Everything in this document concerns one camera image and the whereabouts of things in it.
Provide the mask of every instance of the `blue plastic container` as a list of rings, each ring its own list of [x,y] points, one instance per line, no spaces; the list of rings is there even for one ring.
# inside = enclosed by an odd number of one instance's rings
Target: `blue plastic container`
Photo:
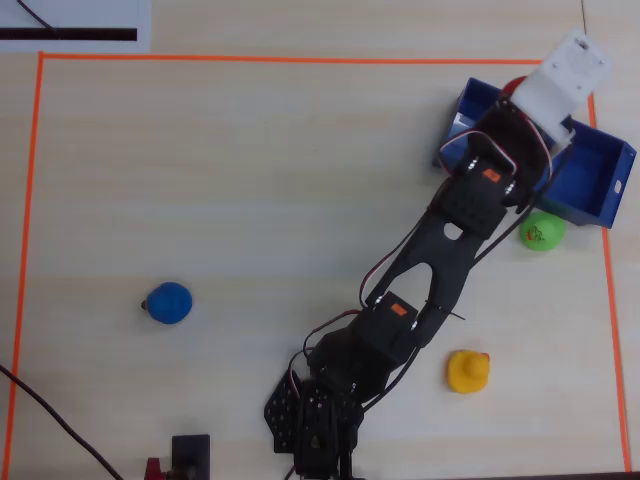
[[[473,126],[499,96],[499,88],[470,78],[444,140]],[[636,151],[623,140],[584,123],[574,121],[573,126],[573,154],[537,206],[575,225],[611,228]],[[463,137],[446,147],[441,158],[454,168],[466,148],[467,139]],[[560,155],[553,160],[554,167],[559,159]],[[437,158],[434,165],[440,165]]]

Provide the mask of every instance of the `black cable on table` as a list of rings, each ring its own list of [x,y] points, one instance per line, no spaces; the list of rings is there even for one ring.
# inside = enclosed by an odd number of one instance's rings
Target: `black cable on table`
[[[31,15],[40,25],[42,25],[44,28],[46,28],[47,30],[50,30],[52,32],[56,32],[57,30],[55,28],[53,28],[50,24],[48,24],[47,22],[45,22],[42,18],[40,18],[36,12],[34,12],[33,10],[31,10],[27,4],[25,4],[22,0],[16,0],[16,2],[18,2],[18,4],[24,9],[26,10],[26,12]]]
[[[93,456],[93,458],[98,460],[100,465],[102,465],[105,468],[105,470],[107,470],[107,472],[111,474],[113,478],[115,478],[116,480],[124,480],[122,476],[118,472],[116,472],[116,470],[109,464],[109,462],[107,462],[104,459],[104,457],[100,455],[98,451],[95,448],[93,448],[86,440],[84,440],[80,435],[78,435],[75,432],[75,430],[73,430],[73,428],[71,428],[69,424],[67,424],[67,422],[65,422],[62,419],[60,414],[58,414],[58,412],[56,412],[53,409],[53,407],[45,401],[44,398],[42,398],[40,395],[34,392],[31,389],[31,387],[29,387],[29,385],[24,383],[22,380],[16,377],[13,373],[11,373],[1,364],[0,364],[0,372],[4,373],[13,383],[18,385],[22,390],[27,392],[31,396],[31,398],[33,398],[36,402],[42,405],[42,407],[49,413],[49,415],[53,417],[53,419],[56,422],[58,422],[58,424],[64,429],[64,431],[67,432],[71,436],[71,438],[73,438],[76,442],[82,445],[84,449]]]

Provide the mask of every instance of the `green object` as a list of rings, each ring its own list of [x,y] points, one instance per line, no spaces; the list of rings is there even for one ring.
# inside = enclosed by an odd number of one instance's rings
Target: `green object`
[[[564,220],[546,212],[529,215],[520,227],[520,238],[527,248],[539,252],[554,249],[564,237]]]

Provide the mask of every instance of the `yellow rubber duck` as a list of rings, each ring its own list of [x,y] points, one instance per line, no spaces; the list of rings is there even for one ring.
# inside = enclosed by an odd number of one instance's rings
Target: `yellow rubber duck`
[[[447,381],[454,392],[474,393],[489,382],[489,354],[460,350],[451,355]]]

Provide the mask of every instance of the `orange tape border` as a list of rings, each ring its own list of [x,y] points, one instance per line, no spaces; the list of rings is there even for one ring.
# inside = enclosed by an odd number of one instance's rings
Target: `orange tape border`
[[[38,120],[40,116],[40,100],[42,94],[42,77],[45,59],[51,60],[129,60],[129,61],[191,61],[191,62],[241,62],[241,63],[305,63],[305,64],[341,64],[341,65],[537,65],[540,60],[508,59],[508,58],[315,58],[315,57],[261,57],[242,55],[101,55],[75,53],[44,53],[38,52],[38,68],[33,101],[33,115],[31,119],[31,141],[29,146],[29,164],[27,169],[27,184],[24,203],[24,219],[22,224],[22,250],[20,255],[20,277],[18,287],[18,305],[16,309],[16,325],[13,342],[13,363],[11,371],[18,374],[20,363],[20,345],[22,339],[22,323],[24,313],[24,298],[26,291],[27,264],[29,257],[29,232],[31,226],[31,202],[33,196],[33,175],[35,170],[36,146],[38,138]],[[593,95],[589,98],[589,120],[591,126],[596,127],[596,111]],[[624,469],[631,471],[631,455],[629,451],[629,437],[627,432],[627,415],[624,393],[624,377],[622,374],[622,356],[620,352],[620,334],[618,330],[618,315],[616,309],[615,289],[613,284],[613,266],[611,262],[611,247],[609,232],[602,228],[602,246],[604,251],[605,270],[607,275],[607,290],[609,295],[609,310],[611,315],[611,335],[613,341],[613,356],[616,374],[616,388],[618,397],[618,416],[620,421],[620,441]],[[7,412],[7,428],[5,434],[4,460],[2,464],[1,480],[9,480],[11,461],[11,444],[13,440],[13,425],[16,408],[16,385],[12,382],[9,390],[9,408]]]

